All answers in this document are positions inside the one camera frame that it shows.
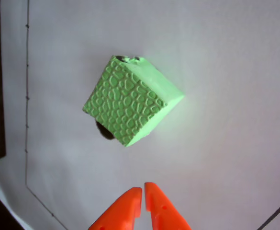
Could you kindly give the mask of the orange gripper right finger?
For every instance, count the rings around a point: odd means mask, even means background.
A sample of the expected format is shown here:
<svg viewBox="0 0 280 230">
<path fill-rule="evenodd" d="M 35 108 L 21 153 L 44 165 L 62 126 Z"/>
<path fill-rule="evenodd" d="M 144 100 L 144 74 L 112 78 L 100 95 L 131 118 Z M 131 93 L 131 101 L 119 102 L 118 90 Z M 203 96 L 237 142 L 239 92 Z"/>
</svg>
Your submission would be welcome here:
<svg viewBox="0 0 280 230">
<path fill-rule="evenodd" d="M 191 230 L 183 216 L 153 182 L 145 183 L 146 210 L 151 213 L 153 230 Z"/>
</svg>

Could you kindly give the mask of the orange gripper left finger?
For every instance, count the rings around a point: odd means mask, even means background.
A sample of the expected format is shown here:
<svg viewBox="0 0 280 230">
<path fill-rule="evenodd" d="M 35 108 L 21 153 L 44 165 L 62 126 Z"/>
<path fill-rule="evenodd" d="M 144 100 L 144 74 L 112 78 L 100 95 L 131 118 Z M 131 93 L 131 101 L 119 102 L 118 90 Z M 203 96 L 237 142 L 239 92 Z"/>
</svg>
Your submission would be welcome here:
<svg viewBox="0 0 280 230">
<path fill-rule="evenodd" d="M 140 217 L 142 188 L 133 187 L 123 193 L 89 227 L 89 230 L 133 230 L 135 219 Z"/>
</svg>

